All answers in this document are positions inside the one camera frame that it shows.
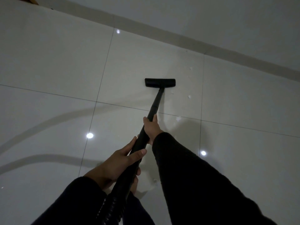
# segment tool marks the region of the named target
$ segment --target person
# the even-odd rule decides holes
[[[225,176],[178,143],[169,133],[163,132],[156,115],[152,122],[146,117],[143,122],[173,225],[275,224]],[[147,153],[146,149],[142,149],[128,155],[136,139],[133,137],[129,144],[115,151],[101,165],[69,184],[33,225],[94,224],[106,197],[103,190]],[[135,178],[127,199],[123,224],[152,225],[151,217],[133,195],[137,182]]]

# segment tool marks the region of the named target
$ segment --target fingernail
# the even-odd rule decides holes
[[[146,155],[147,150],[146,149],[142,149],[141,152],[142,152],[143,155]]]

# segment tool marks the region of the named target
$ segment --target black sleeve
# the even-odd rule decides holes
[[[105,198],[94,180],[77,178],[32,225],[94,224]]]
[[[123,225],[155,225],[150,215],[132,192],[127,198],[127,205],[123,215]]]
[[[169,133],[152,146],[172,224],[275,224],[225,176]]]

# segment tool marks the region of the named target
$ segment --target person's right arm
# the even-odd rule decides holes
[[[275,224],[225,176],[144,118],[172,224]]]

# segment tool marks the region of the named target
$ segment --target person's left hand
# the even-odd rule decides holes
[[[136,140],[137,138],[133,137],[129,144],[122,149],[115,151],[101,165],[90,170],[84,176],[96,181],[102,190],[109,188],[128,166],[139,161],[146,155],[147,150],[142,149],[127,156]]]

